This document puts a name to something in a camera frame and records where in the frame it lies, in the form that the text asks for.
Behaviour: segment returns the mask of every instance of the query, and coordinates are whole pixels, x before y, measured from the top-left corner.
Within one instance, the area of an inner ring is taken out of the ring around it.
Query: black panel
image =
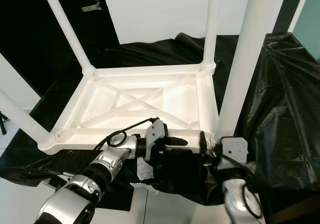
[[[300,0],[283,0],[273,33],[284,33],[288,31],[299,2]]]
[[[88,13],[93,0],[60,1],[87,54],[119,44],[105,0]],[[0,52],[42,96],[76,59],[47,0],[0,0],[0,15]]]

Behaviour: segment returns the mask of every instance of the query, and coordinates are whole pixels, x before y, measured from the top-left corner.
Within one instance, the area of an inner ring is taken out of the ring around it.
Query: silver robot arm
[[[114,135],[109,146],[81,174],[75,175],[44,203],[35,224],[90,223],[95,207],[124,161],[138,156],[149,160],[155,141],[168,137],[167,126],[161,120],[150,120],[153,123],[145,138],[127,136],[124,131]]]
[[[144,138],[139,135],[127,136],[125,131],[132,127],[115,132],[108,139],[108,147],[101,153],[97,152],[97,156],[80,174],[75,175],[44,203],[35,224],[89,224],[103,193],[121,170],[124,161],[136,157],[144,157],[149,161],[156,141],[172,138],[168,137],[167,126],[161,120],[156,118],[149,121],[152,125],[146,130]],[[220,146],[222,155],[239,163],[247,161],[247,142],[243,138],[224,138]],[[208,149],[211,157],[218,155],[215,149],[212,146]],[[236,166],[225,158],[221,158],[218,165],[218,169],[234,167]],[[223,182],[227,213],[232,223],[259,223],[257,219],[262,216],[259,200],[249,192],[245,183],[243,179]]]

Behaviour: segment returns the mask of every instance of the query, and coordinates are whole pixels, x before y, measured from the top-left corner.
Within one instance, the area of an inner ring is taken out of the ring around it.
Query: floor
[[[5,123],[7,134],[0,134],[0,156],[18,128],[10,121]],[[34,223],[35,217],[54,190],[40,184],[27,187],[0,178],[0,223]],[[229,224],[224,205],[201,206],[179,195],[152,193],[146,188],[136,188],[131,210],[96,209],[91,224]]]

